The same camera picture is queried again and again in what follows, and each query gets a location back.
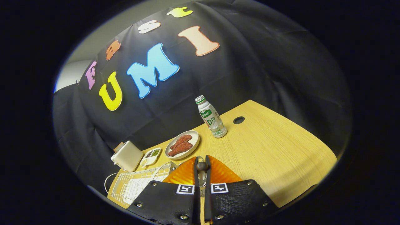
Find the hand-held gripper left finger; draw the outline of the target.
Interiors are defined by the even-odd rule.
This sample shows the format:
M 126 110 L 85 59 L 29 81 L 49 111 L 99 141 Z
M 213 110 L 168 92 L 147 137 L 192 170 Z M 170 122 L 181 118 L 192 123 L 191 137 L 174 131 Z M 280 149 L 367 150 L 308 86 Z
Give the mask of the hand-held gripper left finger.
M 150 181 L 127 208 L 141 220 L 162 225 L 199 225 L 198 157 L 182 163 L 163 181 Z

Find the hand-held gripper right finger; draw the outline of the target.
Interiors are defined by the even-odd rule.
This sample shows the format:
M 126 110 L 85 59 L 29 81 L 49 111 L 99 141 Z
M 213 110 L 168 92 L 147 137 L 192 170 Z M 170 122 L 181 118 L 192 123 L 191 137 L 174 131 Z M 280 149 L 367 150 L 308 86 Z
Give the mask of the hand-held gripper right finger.
M 218 159 L 205 159 L 205 221 L 210 224 L 261 224 L 279 207 L 253 179 L 243 180 Z

